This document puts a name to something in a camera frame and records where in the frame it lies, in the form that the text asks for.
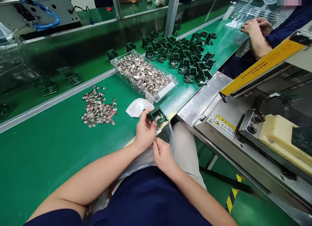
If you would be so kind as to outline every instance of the pile of metal parts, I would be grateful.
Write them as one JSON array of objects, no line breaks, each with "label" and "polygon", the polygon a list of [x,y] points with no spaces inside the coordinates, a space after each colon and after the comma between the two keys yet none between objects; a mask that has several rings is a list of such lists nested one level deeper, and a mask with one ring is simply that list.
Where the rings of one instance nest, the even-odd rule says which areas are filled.
[{"label": "pile of metal parts", "polygon": [[137,54],[125,56],[114,65],[121,78],[142,95],[147,91],[154,96],[172,81]]},{"label": "pile of metal parts", "polygon": [[268,9],[262,9],[260,7],[251,6],[250,4],[238,3],[234,5],[234,10],[231,13],[231,19],[237,21],[237,29],[241,28],[241,25],[246,21],[257,18],[264,17],[270,23],[275,24],[277,21],[278,13],[275,11],[270,11]]},{"label": "pile of metal parts", "polygon": [[84,124],[87,124],[89,128],[95,127],[96,123],[98,124],[112,124],[115,125],[114,120],[112,117],[117,115],[117,102],[115,101],[116,98],[113,98],[111,101],[112,104],[104,104],[106,97],[103,97],[105,93],[98,92],[97,90],[100,89],[96,85],[92,86],[94,89],[86,93],[82,100],[85,100],[87,106],[85,108],[86,113],[81,117]]}]

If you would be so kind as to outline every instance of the black cable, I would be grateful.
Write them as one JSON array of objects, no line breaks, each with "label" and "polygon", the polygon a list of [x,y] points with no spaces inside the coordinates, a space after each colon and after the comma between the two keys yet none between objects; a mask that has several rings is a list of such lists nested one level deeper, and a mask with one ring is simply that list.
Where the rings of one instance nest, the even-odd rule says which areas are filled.
[{"label": "black cable", "polygon": [[73,9],[72,9],[72,10],[70,10],[70,9],[68,10],[68,11],[69,11],[69,13],[70,13],[70,14],[72,14],[72,13],[74,12],[75,8],[80,8],[81,10],[83,10],[83,11],[85,11],[85,12],[86,12],[87,10],[89,10],[89,12],[90,12],[90,9],[89,9],[89,7],[88,7],[88,6],[86,6],[86,8],[85,8],[85,9],[83,9],[83,8],[81,8],[81,7],[79,7],[79,6],[76,6],[76,5],[75,5],[75,6],[73,7]]}]

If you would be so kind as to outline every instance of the clear plastic tray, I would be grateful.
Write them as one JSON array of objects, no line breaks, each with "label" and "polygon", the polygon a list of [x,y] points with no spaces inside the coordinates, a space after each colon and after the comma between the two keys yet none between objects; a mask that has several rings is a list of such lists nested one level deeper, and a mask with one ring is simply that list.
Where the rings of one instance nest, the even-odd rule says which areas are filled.
[{"label": "clear plastic tray", "polygon": [[[172,81],[170,81],[164,88],[162,88],[159,92],[157,92],[157,94],[151,95],[151,93],[149,93],[147,90],[145,90],[140,84],[138,84],[135,80],[133,80],[131,77],[129,77],[124,71],[122,71],[121,68],[116,66],[116,63],[119,60],[121,60],[125,56],[129,56],[132,54],[136,54],[136,55],[140,56],[146,62],[151,63],[152,66],[155,67],[155,69],[157,69],[160,72],[163,72],[169,79],[172,79]],[[130,86],[132,86],[135,90],[137,90],[138,93],[140,93],[144,98],[146,98],[152,104],[159,102],[159,100],[161,100],[166,94],[169,93],[169,91],[171,91],[179,83],[175,76],[171,75],[170,73],[168,73],[164,69],[160,68],[154,62],[146,59],[143,55],[140,55],[135,50],[132,50],[132,51],[130,51],[130,52],[128,52],[122,56],[119,56],[119,57],[111,60],[110,62],[115,67],[117,74],[122,79],[124,79]]]}]

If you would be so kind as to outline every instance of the warning sticker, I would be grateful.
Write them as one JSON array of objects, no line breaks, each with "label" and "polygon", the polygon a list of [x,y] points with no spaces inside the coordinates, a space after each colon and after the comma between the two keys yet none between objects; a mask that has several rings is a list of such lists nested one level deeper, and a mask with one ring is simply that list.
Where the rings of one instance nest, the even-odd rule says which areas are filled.
[{"label": "warning sticker", "polygon": [[223,133],[225,133],[227,136],[234,140],[237,133],[237,129],[235,126],[227,122],[219,115],[215,117],[213,124],[215,127],[217,127],[219,130],[221,130]]}]

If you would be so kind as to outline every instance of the blue hose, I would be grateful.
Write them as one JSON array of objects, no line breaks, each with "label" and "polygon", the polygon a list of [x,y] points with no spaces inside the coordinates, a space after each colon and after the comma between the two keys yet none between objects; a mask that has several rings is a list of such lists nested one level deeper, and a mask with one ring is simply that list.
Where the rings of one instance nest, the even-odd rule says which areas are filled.
[{"label": "blue hose", "polygon": [[34,23],[33,22],[33,26],[36,28],[37,31],[43,31],[43,30],[47,30],[47,29],[50,29],[50,28],[54,28],[56,26],[58,26],[61,22],[61,20],[59,19],[59,16],[56,15],[53,11],[51,11],[50,9],[48,9],[47,7],[43,6],[42,4],[36,2],[36,1],[33,1],[33,0],[19,0],[23,3],[27,3],[27,4],[33,4],[33,5],[36,5],[40,8],[42,8],[47,14],[53,16],[56,21],[52,24],[49,24],[49,25],[42,25],[42,24],[37,24],[37,23]]}]

